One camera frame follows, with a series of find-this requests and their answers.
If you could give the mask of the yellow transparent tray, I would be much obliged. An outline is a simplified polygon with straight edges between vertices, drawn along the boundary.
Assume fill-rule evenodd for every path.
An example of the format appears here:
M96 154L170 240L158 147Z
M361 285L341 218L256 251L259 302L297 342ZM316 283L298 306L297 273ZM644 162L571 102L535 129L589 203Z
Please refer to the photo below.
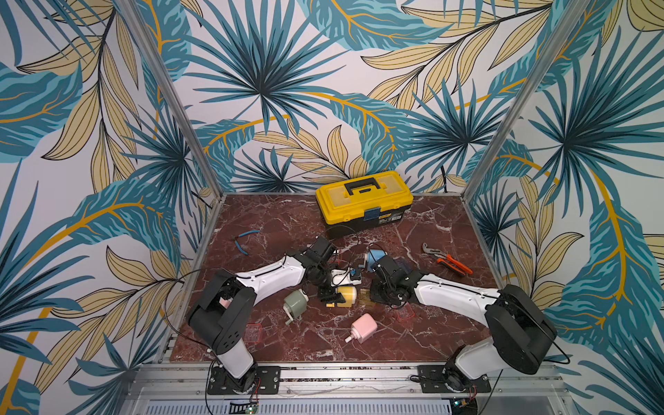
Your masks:
M363 306L372 306L373 305L373 301L371 300L371 296L370 296L370 290L368 290L368 289L359 290L357 299L358 299L359 304L361 304Z

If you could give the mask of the yellow pencil sharpener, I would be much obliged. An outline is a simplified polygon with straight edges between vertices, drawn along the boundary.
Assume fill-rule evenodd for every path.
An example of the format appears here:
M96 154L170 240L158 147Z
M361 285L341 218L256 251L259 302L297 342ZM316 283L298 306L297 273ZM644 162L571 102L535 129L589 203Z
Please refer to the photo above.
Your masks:
M343 285L335 287L332 299L326 303L328 308L349 308L356 303L357 289L354 285Z

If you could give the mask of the pink transparent tray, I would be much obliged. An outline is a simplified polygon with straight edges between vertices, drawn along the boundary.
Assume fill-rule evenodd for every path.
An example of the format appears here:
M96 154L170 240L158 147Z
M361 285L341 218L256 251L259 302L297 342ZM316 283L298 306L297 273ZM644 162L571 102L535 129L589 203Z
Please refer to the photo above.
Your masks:
M410 324L415 317L415 313L410 304L405 304L402 308L395 311L396 320L401 324Z
M245 329L243 340L247 344L262 342L263 328L260 323L249 323Z

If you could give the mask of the pink pencil sharpener front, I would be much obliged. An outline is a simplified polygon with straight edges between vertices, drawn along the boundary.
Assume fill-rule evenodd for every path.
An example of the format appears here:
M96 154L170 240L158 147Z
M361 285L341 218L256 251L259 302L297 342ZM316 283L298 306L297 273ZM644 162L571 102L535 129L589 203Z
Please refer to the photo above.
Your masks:
M366 342L377 329L377 322L370 314L366 313L351 324L350 334L346 337L345 342Z

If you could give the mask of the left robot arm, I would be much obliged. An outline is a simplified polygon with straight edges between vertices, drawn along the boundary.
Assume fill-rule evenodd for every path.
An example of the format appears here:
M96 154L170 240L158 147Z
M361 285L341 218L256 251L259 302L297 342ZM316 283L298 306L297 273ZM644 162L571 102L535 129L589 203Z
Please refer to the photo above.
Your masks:
M330 259L336 251L330 241L319 237L267 266L243 273L221 269L212 276L186 321L211 349L235 389L249 389L256 377L257 364L243 340L254 305L303 282L316 286L320 294L334 293Z

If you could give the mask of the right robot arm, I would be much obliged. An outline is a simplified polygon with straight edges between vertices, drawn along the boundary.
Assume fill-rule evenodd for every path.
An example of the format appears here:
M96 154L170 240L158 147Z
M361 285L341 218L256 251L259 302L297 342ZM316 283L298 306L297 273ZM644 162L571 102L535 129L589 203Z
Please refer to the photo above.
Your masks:
M366 268L376 275L370 290L376 303L438 307L488 328L488 338L460 347L446 361L437 380L452 391L463 392L496 370L536 374L558 336L551 320L517 285L465 285L432 273L406 271L390 256L371 253Z

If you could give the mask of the green pencil sharpener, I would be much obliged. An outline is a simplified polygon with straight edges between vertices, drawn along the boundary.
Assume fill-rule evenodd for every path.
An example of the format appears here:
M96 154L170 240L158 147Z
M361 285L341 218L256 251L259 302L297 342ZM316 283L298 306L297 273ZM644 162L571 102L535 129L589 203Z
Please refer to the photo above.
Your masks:
M283 310L288 317L285 324L290 325L299 320L307 311L308 303L309 298L302 289L297 289L289 294L283 304Z

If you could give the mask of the blue pencil sharpener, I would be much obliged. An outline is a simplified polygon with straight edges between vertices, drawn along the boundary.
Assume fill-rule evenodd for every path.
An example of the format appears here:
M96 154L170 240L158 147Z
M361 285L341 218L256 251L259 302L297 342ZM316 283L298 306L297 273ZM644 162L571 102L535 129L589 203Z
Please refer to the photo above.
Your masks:
M364 256L364 268L368 271L373 271L373 269L375 269L376 262L386 255L386 252L383 250L369 249Z

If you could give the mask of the yellow black toolbox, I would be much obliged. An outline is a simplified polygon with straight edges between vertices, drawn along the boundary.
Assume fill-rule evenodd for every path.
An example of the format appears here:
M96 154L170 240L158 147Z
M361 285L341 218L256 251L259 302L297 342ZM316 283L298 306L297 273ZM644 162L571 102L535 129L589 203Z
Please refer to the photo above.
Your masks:
M395 171L324 185L316 201L326 235L337 239L401 221L413 205L413 194Z

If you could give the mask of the orange handled pliers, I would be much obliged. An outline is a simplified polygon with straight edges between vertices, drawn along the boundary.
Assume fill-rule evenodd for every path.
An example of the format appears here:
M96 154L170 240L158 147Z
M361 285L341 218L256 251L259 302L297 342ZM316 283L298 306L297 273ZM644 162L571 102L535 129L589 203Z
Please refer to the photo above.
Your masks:
M457 259L454 259L451 254L447 254L437 248L429 247L426 243L422 244L422 251L437 259L438 264L446 266L453 273L460 276L470 276L473 274L472 269L465 266Z

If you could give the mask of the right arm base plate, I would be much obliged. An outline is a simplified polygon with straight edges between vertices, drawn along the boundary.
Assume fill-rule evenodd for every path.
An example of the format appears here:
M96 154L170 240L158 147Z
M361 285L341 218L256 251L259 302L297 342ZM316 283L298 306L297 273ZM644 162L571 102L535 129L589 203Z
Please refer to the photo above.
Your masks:
M457 369L444 365L417 366L415 382L420 384L424 394L485 394L492 390L487 375L471 380Z

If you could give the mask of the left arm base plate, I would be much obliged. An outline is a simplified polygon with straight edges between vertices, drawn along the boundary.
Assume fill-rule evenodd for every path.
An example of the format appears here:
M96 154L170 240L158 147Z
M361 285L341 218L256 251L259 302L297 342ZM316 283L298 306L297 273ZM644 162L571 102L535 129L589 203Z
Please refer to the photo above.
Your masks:
M240 378L235 378L223 367L213 367L210 371L206 392L210 395L249 394L258 391L259 395L278 394L282 369L279 366L253 365Z

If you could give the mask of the aluminium front rail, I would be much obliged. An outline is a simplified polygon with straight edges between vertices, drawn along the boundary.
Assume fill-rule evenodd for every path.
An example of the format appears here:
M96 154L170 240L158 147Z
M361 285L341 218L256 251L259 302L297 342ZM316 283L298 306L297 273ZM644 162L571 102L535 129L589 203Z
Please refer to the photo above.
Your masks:
M276 394L219 394L206 364L148 365L121 402L122 414L228 414L258 402L258 414L575 414L552 365L537 375L503 369L484 376L489 391L427 394L416 362L280 364Z

